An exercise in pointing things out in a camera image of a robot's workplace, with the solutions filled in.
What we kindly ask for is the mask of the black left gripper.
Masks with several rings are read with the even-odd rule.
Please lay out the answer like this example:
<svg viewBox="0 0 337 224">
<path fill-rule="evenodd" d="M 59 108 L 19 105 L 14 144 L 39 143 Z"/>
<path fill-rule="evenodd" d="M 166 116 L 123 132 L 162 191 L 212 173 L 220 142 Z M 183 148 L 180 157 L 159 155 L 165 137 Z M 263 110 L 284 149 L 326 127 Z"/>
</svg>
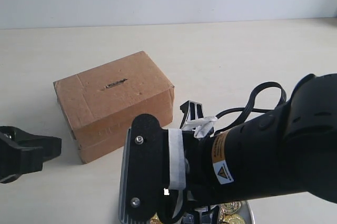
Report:
<svg viewBox="0 0 337 224">
<path fill-rule="evenodd" d="M 1 183 L 40 172 L 44 162 L 61 155 L 62 139 L 35 135 L 14 126 L 1 126 Z"/>
</svg>

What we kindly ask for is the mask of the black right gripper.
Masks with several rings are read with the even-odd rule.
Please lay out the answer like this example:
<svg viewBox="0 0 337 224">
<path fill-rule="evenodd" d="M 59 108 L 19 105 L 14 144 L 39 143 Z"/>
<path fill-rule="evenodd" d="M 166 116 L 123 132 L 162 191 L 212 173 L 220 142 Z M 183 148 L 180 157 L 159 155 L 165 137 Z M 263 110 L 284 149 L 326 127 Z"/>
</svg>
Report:
<svg viewBox="0 0 337 224">
<path fill-rule="evenodd" d="M 164 129 L 150 114 L 137 116 L 126 139 L 126 223 L 177 223 L 185 213 L 213 213 L 221 201 L 206 145 L 214 140 L 215 117 L 185 121 Z"/>
</svg>

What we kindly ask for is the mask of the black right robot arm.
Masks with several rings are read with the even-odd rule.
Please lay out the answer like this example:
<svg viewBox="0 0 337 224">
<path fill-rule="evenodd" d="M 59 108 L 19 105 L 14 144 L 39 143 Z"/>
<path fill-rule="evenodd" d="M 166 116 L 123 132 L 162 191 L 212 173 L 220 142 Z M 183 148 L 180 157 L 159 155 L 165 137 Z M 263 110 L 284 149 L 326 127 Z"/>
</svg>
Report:
<svg viewBox="0 0 337 224">
<path fill-rule="evenodd" d="M 121 223 L 225 223 L 240 215 L 253 223 L 248 201 L 309 192 L 336 202 L 336 75 L 309 74 L 292 95 L 282 92 L 272 110 L 256 112 L 265 82 L 240 115 L 219 130 L 202 105 L 185 102 L 179 129 L 163 129 L 151 114 L 138 115 L 123 152 Z"/>
</svg>

